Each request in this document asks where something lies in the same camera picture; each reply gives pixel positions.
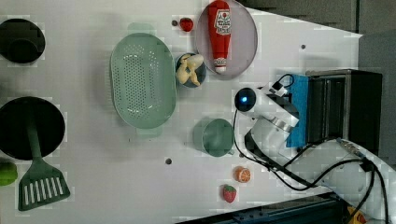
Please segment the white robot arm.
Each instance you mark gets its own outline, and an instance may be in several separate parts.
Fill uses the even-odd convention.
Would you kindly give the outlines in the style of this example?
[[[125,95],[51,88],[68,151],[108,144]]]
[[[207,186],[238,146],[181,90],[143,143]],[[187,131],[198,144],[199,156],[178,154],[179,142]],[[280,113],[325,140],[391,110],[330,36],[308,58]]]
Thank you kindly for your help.
[[[299,123],[298,110],[282,97],[245,86],[234,96],[237,111],[254,120],[244,136],[249,158],[300,186],[330,189],[363,212],[368,224],[395,224],[395,170],[368,149],[343,138],[306,145],[296,154],[287,138]]]

